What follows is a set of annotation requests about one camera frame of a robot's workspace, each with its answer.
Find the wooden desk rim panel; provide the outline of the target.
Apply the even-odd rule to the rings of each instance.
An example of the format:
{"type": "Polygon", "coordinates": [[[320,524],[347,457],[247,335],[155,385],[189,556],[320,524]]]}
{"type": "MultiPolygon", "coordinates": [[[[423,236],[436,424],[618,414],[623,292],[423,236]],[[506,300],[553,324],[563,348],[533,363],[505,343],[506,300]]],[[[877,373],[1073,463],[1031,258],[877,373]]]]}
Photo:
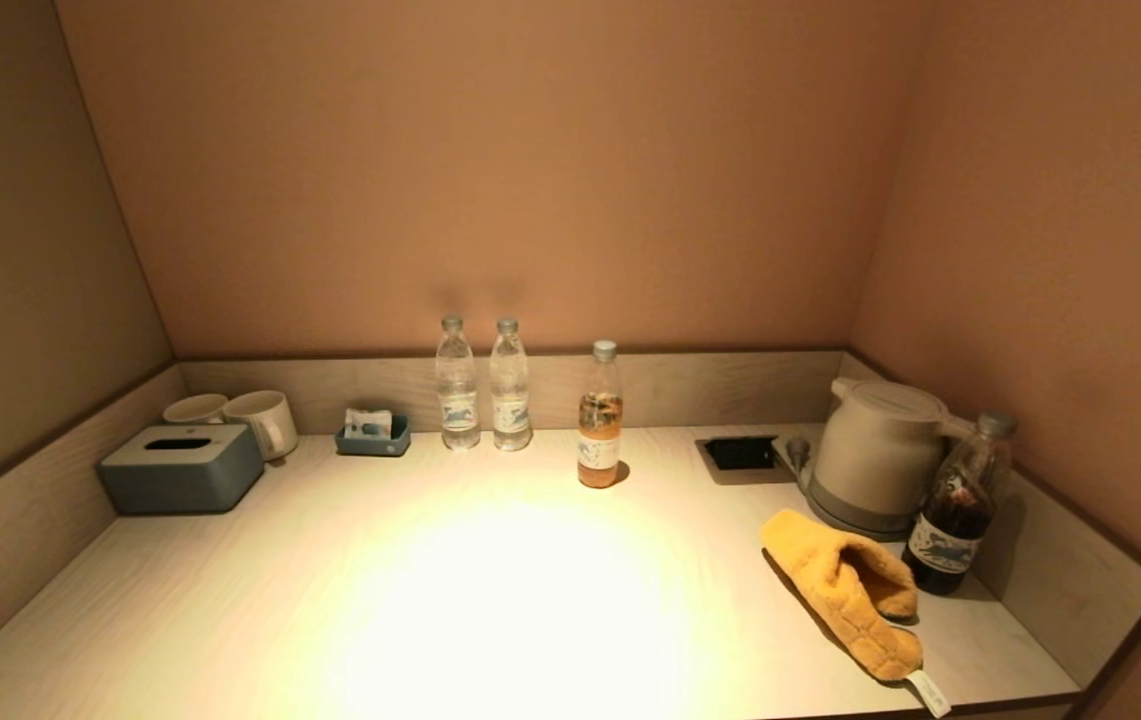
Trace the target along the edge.
{"type": "MultiPolygon", "coordinates": [[[[858,351],[697,351],[621,359],[634,427],[822,421],[837,378],[890,379],[858,351]]],[[[415,430],[439,424],[427,357],[177,361],[118,393],[0,474],[0,629],[116,519],[94,464],[183,391],[281,389],[301,432],[333,430],[351,401],[390,401],[415,430]]],[[[1079,683],[1076,720],[1141,644],[1141,552],[1037,477],[1012,496],[974,571],[1079,683]]]]}

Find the black recessed power socket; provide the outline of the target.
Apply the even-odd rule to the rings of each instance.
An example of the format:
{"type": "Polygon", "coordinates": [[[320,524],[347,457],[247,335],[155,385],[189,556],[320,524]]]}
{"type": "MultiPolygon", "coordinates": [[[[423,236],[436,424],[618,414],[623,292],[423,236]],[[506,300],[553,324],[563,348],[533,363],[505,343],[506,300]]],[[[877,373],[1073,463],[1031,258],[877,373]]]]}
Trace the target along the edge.
{"type": "Polygon", "coordinates": [[[695,442],[704,464],[715,474],[725,471],[772,471],[779,466],[776,436],[725,436],[695,442]]]}

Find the amber tea bottle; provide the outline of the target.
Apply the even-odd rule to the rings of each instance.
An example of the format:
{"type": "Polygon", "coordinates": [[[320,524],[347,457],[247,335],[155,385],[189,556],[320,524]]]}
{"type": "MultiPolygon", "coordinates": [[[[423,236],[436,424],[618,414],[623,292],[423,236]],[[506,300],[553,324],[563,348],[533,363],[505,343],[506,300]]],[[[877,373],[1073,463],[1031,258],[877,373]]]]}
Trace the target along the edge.
{"type": "Polygon", "coordinates": [[[594,342],[578,398],[578,482],[593,490],[620,482],[622,386],[617,351],[614,341],[594,342]]]}

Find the grey kettle base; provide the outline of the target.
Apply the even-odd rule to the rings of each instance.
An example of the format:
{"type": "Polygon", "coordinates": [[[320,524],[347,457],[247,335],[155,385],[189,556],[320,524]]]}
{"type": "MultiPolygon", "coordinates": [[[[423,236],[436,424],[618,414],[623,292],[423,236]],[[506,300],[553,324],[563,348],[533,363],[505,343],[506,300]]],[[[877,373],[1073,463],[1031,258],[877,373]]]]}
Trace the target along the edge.
{"type": "Polygon", "coordinates": [[[858,536],[871,537],[877,542],[904,541],[911,534],[912,524],[916,521],[916,515],[882,515],[867,512],[858,507],[849,505],[840,501],[839,497],[831,496],[830,492],[823,490],[820,484],[814,479],[814,461],[811,460],[811,442],[803,436],[791,436],[784,442],[784,446],[775,448],[777,459],[786,466],[791,474],[798,478],[800,496],[803,497],[809,510],[823,523],[832,528],[845,529],[858,536]],[[849,521],[840,518],[835,511],[822,505],[823,497],[836,500],[839,509],[853,509],[855,520],[849,521]]]}

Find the cream electric kettle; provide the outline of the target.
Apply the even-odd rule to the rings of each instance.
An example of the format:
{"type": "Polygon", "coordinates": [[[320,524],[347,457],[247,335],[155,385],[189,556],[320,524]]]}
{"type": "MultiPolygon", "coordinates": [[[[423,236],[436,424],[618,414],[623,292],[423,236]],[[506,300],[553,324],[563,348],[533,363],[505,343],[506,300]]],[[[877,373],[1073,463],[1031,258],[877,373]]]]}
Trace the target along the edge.
{"type": "MultiPolygon", "coordinates": [[[[839,405],[823,428],[814,479],[864,511],[916,515],[942,462],[945,438],[968,436],[973,421],[911,386],[837,378],[831,391],[839,405]]],[[[823,497],[822,505],[855,520],[853,509],[839,509],[836,500],[823,497]]]]}

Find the grey-blue tissue box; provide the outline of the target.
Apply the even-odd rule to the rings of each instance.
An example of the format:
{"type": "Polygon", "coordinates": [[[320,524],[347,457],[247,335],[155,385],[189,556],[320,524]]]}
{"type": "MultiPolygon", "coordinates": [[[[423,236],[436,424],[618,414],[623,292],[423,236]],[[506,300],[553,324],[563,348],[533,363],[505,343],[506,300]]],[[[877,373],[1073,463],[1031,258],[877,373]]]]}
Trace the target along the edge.
{"type": "Polygon", "coordinates": [[[208,515],[235,509],[264,466],[246,424],[154,424],[96,474],[119,515],[208,515]]]}

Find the orange fluffy cleaning cloth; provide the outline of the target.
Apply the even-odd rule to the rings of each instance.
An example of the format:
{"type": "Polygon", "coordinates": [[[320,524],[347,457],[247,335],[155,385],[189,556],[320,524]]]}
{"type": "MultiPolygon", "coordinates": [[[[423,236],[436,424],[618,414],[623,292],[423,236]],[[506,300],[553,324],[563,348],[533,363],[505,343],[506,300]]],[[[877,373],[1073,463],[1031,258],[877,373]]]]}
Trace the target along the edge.
{"type": "Polygon", "coordinates": [[[919,588],[899,557],[871,537],[782,510],[759,529],[764,552],[808,610],[880,683],[908,683],[936,719],[950,702],[926,674],[925,647],[899,624],[916,618],[919,588]]]}

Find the clear water bottle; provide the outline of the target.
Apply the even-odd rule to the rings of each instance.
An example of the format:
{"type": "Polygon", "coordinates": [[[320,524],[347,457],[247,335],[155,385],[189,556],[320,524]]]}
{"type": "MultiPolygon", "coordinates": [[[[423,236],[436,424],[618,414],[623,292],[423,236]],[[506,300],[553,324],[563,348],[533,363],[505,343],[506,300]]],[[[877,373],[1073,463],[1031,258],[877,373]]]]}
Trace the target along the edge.
{"type": "Polygon", "coordinates": [[[518,319],[501,316],[489,354],[489,393],[494,446],[516,452],[532,440],[528,354],[519,337],[518,319]]]}
{"type": "Polygon", "coordinates": [[[436,351],[436,388],[442,414],[442,440],[451,450],[474,448],[480,439],[477,369],[461,316],[442,318],[436,351]]]}

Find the dark drink bottle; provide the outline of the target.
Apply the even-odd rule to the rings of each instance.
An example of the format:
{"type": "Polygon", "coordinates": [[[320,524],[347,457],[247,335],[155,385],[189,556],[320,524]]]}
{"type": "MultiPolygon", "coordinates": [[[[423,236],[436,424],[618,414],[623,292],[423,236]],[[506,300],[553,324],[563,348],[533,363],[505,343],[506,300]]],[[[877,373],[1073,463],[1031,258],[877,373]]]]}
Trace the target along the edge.
{"type": "Polygon", "coordinates": [[[1006,497],[1017,429],[1013,415],[985,411],[942,460],[903,551],[919,591],[950,594],[968,577],[1006,497]]]}

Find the small blue tray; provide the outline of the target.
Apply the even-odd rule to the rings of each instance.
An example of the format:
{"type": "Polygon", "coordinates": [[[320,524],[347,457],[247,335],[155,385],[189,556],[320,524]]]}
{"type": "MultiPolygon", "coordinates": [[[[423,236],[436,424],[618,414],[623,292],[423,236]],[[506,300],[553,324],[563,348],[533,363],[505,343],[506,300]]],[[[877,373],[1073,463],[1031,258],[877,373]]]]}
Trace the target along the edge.
{"type": "Polygon", "coordinates": [[[404,414],[395,414],[391,439],[345,439],[343,427],[334,432],[333,439],[338,455],[364,458],[402,458],[413,442],[408,416],[404,414]]]}

